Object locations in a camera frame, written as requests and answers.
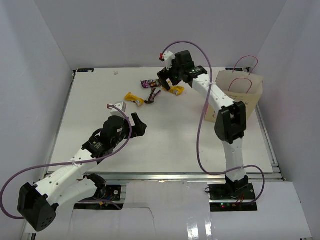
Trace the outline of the beige paper cakes bag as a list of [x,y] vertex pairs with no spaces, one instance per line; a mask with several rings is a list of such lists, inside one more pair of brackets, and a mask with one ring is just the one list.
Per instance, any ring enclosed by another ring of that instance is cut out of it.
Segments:
[[228,97],[245,104],[248,119],[263,94],[263,80],[263,76],[253,74],[250,70],[237,71],[232,67],[220,71],[215,83]]

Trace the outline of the yellow candy bar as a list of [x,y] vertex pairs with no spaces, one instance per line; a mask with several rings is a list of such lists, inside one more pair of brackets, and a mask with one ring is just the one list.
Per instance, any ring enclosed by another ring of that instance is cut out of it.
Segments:
[[145,103],[145,100],[133,95],[131,92],[128,92],[127,95],[124,97],[125,101],[132,102],[136,104],[138,107],[142,106]]

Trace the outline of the yellow candy pack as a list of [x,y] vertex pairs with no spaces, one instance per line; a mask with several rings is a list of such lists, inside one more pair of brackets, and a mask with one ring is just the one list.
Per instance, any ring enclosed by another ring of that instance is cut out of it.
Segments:
[[184,90],[185,90],[184,87],[177,85],[177,86],[172,86],[170,90],[168,90],[168,92],[176,96],[179,96],[184,92]]

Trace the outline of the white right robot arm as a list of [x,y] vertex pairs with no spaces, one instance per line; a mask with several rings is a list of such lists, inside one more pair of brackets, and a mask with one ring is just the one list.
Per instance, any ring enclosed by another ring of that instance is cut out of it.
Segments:
[[188,50],[178,53],[165,51],[159,59],[164,63],[164,68],[157,76],[166,90],[184,82],[206,98],[215,110],[214,131],[223,144],[226,160],[225,192],[229,198],[238,199],[249,184],[242,151],[247,129],[245,104],[234,101],[213,83],[208,72],[202,66],[195,65]]

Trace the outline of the brown candy wrapper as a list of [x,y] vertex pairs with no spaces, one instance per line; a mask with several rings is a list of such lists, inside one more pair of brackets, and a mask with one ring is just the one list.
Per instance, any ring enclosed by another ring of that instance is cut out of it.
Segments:
[[155,102],[155,98],[160,94],[161,90],[157,90],[156,88],[152,88],[149,97],[144,101],[146,104],[153,104]]

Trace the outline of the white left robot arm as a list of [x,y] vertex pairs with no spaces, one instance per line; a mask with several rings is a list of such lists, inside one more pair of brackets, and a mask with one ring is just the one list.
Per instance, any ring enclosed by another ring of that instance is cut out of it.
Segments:
[[55,220],[60,208],[69,203],[105,196],[106,182],[95,173],[87,172],[102,162],[102,157],[113,153],[123,140],[142,137],[147,125],[131,115],[130,127],[121,116],[112,115],[96,130],[67,165],[34,183],[26,183],[19,190],[18,212],[36,232],[45,230]]

